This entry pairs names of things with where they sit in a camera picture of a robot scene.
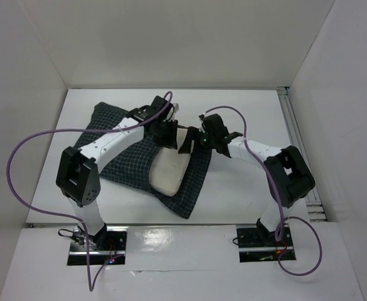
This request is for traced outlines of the dark checkered pillowcase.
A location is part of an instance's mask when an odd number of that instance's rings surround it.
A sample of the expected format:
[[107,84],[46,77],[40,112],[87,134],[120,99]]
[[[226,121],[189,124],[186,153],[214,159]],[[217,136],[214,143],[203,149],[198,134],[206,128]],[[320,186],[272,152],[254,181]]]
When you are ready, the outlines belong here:
[[[126,113],[127,111],[123,108],[100,102],[94,106],[86,129],[113,129],[121,122]],[[84,132],[79,136],[74,147],[85,146],[101,136],[103,136],[101,133]],[[212,151],[194,150],[179,190],[174,196],[166,196],[152,188],[149,181],[150,167],[160,150],[162,149],[153,143],[151,136],[145,137],[110,161],[100,173],[100,177],[150,193],[175,215],[188,219],[203,187]]]

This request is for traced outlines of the cream white pillow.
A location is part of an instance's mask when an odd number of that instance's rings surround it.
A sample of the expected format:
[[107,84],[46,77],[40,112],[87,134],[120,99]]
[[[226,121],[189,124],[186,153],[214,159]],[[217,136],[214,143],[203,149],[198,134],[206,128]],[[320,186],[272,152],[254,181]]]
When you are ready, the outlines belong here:
[[191,154],[180,154],[178,152],[187,133],[187,128],[178,128],[178,148],[161,148],[151,164],[149,184],[157,192],[166,196],[177,194],[189,165]]

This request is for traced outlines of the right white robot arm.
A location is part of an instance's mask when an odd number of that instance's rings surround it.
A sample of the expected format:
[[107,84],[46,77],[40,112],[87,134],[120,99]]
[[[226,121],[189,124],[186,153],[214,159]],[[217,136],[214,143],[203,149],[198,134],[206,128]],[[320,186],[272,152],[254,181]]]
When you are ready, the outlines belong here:
[[293,145],[272,147],[248,139],[239,132],[229,132],[218,114],[200,115],[200,120],[200,128],[188,128],[178,152],[190,154],[197,149],[214,150],[261,168],[274,202],[257,220],[256,238],[263,246],[280,241],[284,236],[284,219],[291,213],[291,207],[316,186],[302,154]]

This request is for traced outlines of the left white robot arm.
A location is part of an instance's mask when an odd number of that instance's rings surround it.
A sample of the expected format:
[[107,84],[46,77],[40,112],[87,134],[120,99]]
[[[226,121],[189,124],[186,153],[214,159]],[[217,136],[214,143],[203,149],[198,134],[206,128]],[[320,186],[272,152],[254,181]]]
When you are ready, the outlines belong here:
[[148,135],[162,137],[171,133],[176,136],[172,97],[172,92],[164,97],[156,96],[150,105],[128,112],[110,132],[95,130],[102,136],[82,147],[67,147],[62,152],[56,185],[72,205],[83,241],[90,249],[101,249],[107,239],[107,225],[97,204],[100,173],[119,154]]

